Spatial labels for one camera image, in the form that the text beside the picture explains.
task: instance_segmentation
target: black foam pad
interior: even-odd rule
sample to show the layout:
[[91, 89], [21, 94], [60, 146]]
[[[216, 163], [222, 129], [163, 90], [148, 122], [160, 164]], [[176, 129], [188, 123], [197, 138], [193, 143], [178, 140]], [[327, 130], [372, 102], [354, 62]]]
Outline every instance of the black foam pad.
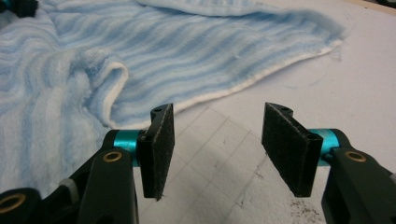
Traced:
[[266, 103], [262, 145], [295, 197], [309, 197], [323, 139], [309, 132], [283, 105]]
[[175, 128], [172, 105], [151, 110], [151, 126], [137, 139], [143, 191], [146, 198], [163, 196], [166, 177], [175, 145]]

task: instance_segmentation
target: rubber pad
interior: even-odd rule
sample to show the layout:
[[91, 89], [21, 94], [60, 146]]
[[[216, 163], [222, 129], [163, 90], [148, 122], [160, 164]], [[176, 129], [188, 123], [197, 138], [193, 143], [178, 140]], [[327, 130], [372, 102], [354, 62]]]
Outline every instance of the rubber pad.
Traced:
[[266, 103], [262, 145], [295, 197], [309, 197], [323, 139], [309, 132], [283, 105]]

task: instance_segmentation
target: blue striped towel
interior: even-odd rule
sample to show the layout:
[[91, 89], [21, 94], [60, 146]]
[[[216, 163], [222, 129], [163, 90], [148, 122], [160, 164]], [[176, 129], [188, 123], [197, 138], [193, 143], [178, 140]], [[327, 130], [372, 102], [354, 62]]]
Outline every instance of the blue striped towel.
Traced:
[[0, 191], [57, 188], [112, 129], [327, 53], [343, 28], [246, 0], [40, 1], [0, 15]]

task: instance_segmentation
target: screw hole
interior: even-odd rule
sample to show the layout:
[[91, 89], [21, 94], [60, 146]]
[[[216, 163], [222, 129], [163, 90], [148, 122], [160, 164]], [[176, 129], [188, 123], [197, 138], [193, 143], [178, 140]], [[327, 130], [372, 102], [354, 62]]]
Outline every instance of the screw hole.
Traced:
[[365, 162], [367, 159], [358, 152], [348, 151], [346, 152], [346, 156], [353, 161]]
[[22, 193], [12, 194], [0, 201], [0, 214], [4, 214], [14, 210], [24, 203], [26, 195]]
[[309, 139], [317, 139], [317, 136], [315, 135], [315, 134], [309, 134], [308, 136], [307, 136]]
[[103, 156], [103, 160], [106, 162], [117, 161], [122, 157], [120, 152], [109, 152], [105, 156]]
[[96, 224], [112, 224], [114, 223], [114, 217], [107, 215], [107, 216], [102, 216], [99, 218], [99, 220], [96, 221]]

